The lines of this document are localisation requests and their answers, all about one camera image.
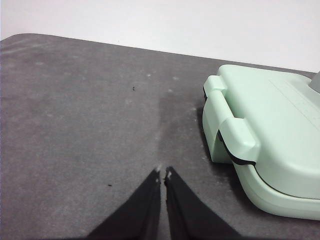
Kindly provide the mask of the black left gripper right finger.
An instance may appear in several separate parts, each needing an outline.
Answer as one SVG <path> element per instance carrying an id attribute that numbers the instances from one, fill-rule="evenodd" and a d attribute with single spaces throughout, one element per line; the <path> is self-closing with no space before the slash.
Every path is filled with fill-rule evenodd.
<path id="1" fill-rule="evenodd" d="M 206 206 L 176 170 L 166 168 L 166 206 L 172 240 L 239 240 L 242 236 Z"/>

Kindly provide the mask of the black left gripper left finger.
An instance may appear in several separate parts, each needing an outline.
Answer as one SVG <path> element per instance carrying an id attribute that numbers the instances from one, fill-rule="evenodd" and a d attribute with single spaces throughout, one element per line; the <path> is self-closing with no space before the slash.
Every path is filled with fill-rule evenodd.
<path id="1" fill-rule="evenodd" d="M 90 232 L 86 239 L 155 240 L 160 212 L 160 170 L 155 168 L 128 200 Z"/>

